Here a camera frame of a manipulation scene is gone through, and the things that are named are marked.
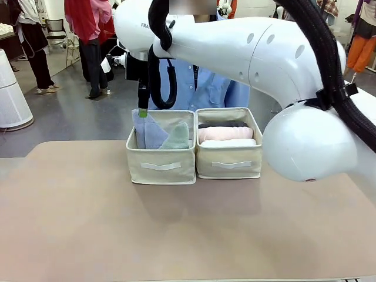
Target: folded cloth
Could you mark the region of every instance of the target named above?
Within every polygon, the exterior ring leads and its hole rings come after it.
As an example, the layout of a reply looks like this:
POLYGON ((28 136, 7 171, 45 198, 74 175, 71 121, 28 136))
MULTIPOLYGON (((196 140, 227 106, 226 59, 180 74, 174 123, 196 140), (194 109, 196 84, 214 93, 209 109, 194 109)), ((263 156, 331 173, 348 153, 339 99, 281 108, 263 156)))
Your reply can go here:
POLYGON ((204 148, 244 148, 257 146, 257 143, 254 139, 207 140, 202 142, 201 146, 204 148))
POLYGON ((170 136, 164 141, 160 150, 189 149, 189 129, 188 124, 180 122, 171 131, 170 136))
POLYGON ((206 122, 199 125, 199 128, 208 127, 249 127, 247 123, 239 120, 228 120, 225 122, 206 122))
POLYGON ((208 127, 199 129, 199 143, 206 140, 252 139, 253 130, 249 127, 208 127))
POLYGON ((132 118, 138 149, 158 149, 169 137, 169 134, 150 115, 139 117, 139 110, 136 109, 132 110, 132 118))

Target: pink rolled cloth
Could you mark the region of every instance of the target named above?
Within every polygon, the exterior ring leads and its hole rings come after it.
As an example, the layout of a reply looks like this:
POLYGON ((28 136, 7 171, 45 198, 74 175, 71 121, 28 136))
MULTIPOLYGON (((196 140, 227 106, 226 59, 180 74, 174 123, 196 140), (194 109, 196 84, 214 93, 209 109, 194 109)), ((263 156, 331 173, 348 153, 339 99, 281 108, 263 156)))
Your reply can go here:
POLYGON ((226 141, 252 138, 253 130, 249 127, 208 127, 199 129, 200 144, 207 140, 226 141))

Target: beige fabric basket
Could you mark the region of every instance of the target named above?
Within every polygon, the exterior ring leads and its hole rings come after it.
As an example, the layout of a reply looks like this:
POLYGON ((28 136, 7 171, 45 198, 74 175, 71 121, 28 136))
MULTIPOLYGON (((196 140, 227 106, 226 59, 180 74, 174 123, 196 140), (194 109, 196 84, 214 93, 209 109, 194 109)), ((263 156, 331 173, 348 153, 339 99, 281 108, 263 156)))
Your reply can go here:
POLYGON ((200 109, 196 111, 196 167, 199 178, 255 179, 260 177, 263 135, 248 108, 200 109), (199 144, 198 127, 206 122, 241 120, 254 132, 257 146, 205 148, 199 144))
POLYGON ((137 148, 133 128, 127 143, 127 158, 132 182, 153 185, 183 185, 196 182, 196 120, 188 110, 150 110, 148 114, 168 133, 180 122, 189 127, 192 145, 184 150, 143 150, 137 148))

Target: black chair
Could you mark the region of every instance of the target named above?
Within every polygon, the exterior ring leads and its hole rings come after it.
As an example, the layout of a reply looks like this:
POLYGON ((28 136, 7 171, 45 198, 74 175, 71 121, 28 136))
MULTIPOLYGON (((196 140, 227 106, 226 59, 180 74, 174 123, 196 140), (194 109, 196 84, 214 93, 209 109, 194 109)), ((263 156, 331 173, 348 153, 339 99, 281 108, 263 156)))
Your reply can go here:
POLYGON ((49 43, 49 46, 51 45, 58 45, 61 43, 65 43, 65 38, 67 38, 67 34, 65 32, 64 28, 64 20, 63 19, 46 19, 46 27, 48 31, 48 36, 46 37, 49 43), (63 35, 51 35, 52 32, 63 32, 63 35))

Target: light green cloth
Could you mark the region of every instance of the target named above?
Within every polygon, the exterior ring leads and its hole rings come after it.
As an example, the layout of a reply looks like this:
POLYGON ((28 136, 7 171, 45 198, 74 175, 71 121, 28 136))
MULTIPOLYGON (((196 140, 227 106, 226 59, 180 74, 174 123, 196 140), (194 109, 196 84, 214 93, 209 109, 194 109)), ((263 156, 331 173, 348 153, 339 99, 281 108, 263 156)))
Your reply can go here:
POLYGON ((189 128, 185 122, 180 122, 159 148, 159 150, 177 149, 189 149, 189 128))

